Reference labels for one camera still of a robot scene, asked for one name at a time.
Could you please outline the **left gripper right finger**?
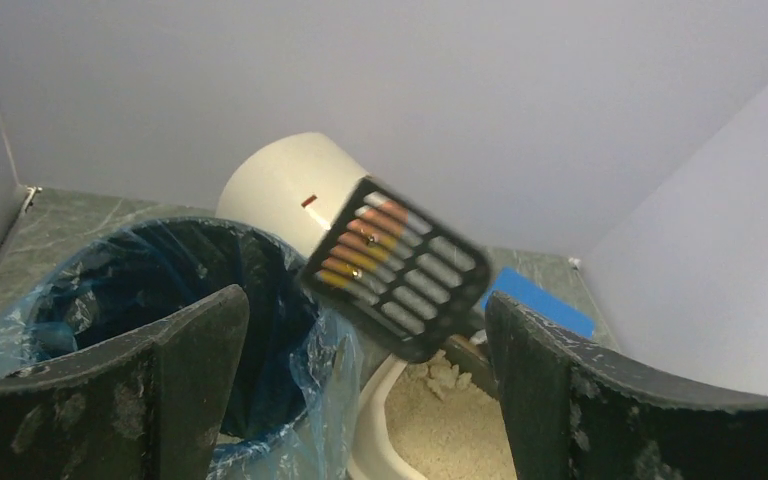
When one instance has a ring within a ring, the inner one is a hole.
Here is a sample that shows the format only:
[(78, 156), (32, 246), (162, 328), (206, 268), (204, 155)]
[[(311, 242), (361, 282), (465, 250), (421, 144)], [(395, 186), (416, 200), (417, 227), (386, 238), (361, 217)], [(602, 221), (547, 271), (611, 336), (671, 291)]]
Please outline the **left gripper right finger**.
[(508, 295), (486, 307), (522, 479), (768, 479), (768, 396), (673, 375)]

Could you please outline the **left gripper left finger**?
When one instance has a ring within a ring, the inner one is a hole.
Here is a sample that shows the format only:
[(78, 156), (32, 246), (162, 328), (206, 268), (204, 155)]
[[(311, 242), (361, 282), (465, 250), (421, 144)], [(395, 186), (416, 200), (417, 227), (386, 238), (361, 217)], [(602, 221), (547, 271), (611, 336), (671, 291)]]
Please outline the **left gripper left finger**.
[(243, 350), (245, 292), (0, 378), (0, 479), (203, 479)]

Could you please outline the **black bin with blue bag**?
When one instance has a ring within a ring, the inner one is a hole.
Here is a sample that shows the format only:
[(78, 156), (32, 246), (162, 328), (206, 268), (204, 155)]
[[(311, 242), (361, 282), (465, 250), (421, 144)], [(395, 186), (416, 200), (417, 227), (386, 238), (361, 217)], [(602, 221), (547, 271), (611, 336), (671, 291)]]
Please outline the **black bin with blue bag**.
[(228, 286), (249, 320), (203, 479), (347, 477), (362, 353), (299, 283), (303, 257), (256, 228), (157, 219), (96, 240), (0, 316), (0, 378), (163, 319)]

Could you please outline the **black litter scoop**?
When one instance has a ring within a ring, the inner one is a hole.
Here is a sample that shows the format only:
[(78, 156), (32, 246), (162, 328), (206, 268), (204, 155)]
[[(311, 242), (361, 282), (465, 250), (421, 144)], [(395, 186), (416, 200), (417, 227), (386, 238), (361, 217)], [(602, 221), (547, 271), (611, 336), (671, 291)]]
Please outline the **black litter scoop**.
[(476, 309), (493, 280), (487, 255), (427, 210), (367, 175), (358, 180), (299, 272), (300, 283), (380, 348), (411, 364), (439, 351), (496, 397)]

